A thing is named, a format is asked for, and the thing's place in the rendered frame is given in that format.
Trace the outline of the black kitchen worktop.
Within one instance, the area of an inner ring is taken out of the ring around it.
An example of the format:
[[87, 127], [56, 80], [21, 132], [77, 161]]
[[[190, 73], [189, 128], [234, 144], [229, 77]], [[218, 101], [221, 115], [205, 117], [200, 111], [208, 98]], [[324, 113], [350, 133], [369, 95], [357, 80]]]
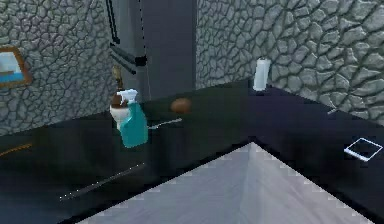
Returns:
[[[147, 143], [127, 149], [109, 112], [0, 137], [0, 224], [72, 224], [254, 142], [376, 224], [384, 224], [384, 127], [284, 90], [248, 81], [143, 104]], [[383, 146], [368, 162], [344, 149]]]

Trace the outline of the wood framed wall picture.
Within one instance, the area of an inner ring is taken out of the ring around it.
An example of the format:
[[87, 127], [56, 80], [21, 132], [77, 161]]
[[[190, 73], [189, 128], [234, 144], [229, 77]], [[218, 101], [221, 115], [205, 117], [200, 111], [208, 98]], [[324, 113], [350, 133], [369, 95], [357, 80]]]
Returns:
[[15, 46], [0, 46], [0, 88], [31, 82], [32, 76], [19, 49]]

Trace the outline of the black phone with white rim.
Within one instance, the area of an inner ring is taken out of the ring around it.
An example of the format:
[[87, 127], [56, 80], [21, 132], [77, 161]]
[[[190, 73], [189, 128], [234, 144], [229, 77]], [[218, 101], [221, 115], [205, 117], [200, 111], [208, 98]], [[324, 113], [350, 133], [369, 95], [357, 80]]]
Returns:
[[359, 138], [344, 149], [344, 152], [361, 160], [368, 162], [377, 153], [383, 149], [383, 146], [365, 138]]

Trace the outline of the brass pepper mill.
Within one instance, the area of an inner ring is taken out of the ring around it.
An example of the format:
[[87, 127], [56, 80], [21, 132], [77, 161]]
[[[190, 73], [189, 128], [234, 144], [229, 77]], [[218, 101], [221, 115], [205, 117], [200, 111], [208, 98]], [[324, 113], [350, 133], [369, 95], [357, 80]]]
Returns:
[[123, 80], [122, 80], [122, 76], [121, 76], [121, 68], [119, 65], [114, 65], [112, 67], [112, 74], [115, 77], [118, 89], [122, 90], [123, 89]]

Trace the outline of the brown round potato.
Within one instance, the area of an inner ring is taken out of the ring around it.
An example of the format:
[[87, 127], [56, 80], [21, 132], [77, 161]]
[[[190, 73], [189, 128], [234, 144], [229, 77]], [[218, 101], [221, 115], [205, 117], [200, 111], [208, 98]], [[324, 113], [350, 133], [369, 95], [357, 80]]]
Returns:
[[177, 98], [171, 105], [170, 110], [177, 114], [186, 114], [191, 111], [192, 101], [188, 98]]

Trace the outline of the white paper towel roll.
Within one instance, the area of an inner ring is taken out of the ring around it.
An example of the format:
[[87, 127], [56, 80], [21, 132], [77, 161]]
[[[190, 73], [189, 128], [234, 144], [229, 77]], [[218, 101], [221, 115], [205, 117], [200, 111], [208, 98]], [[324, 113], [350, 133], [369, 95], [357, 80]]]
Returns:
[[255, 91], [264, 91], [266, 89], [270, 65], [271, 61], [269, 59], [260, 58], [257, 60], [253, 80], [253, 89]]

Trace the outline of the teal spray bottle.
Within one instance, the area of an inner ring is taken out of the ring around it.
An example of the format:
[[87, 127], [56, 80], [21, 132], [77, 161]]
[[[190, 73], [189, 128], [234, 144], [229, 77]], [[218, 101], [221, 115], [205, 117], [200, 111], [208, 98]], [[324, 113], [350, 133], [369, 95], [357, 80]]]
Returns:
[[127, 102], [129, 116], [120, 123], [120, 134], [126, 148], [133, 148], [148, 141], [148, 125], [145, 113], [137, 102], [138, 91], [128, 89], [119, 91], [122, 101]]

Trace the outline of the silver cutlery piece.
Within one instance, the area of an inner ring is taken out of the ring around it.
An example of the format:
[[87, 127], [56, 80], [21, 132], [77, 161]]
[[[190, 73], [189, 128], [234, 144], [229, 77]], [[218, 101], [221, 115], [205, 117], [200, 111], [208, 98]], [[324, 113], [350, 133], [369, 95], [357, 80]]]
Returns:
[[183, 120], [182, 118], [177, 118], [177, 119], [173, 119], [173, 120], [169, 120], [169, 121], [164, 121], [164, 122], [152, 125], [152, 126], [148, 126], [148, 129], [149, 130], [155, 130], [155, 129], [158, 129], [159, 127], [163, 126], [163, 125], [181, 122], [182, 120]]

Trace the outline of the dark grey fridge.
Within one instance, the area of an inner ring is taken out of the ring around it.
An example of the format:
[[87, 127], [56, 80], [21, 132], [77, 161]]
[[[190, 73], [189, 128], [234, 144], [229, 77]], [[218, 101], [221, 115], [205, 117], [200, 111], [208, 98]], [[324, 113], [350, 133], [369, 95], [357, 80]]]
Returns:
[[130, 74], [121, 65], [123, 87], [150, 101], [195, 89], [197, 0], [112, 0], [116, 30], [127, 53], [146, 56]]

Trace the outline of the white and brown pot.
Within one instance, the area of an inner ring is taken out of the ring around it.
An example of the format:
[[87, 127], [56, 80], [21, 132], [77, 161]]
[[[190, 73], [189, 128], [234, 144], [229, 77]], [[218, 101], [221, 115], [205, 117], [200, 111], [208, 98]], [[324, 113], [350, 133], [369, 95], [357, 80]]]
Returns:
[[116, 122], [116, 128], [120, 129], [121, 123], [130, 116], [128, 103], [120, 95], [115, 93], [111, 99], [110, 114]]

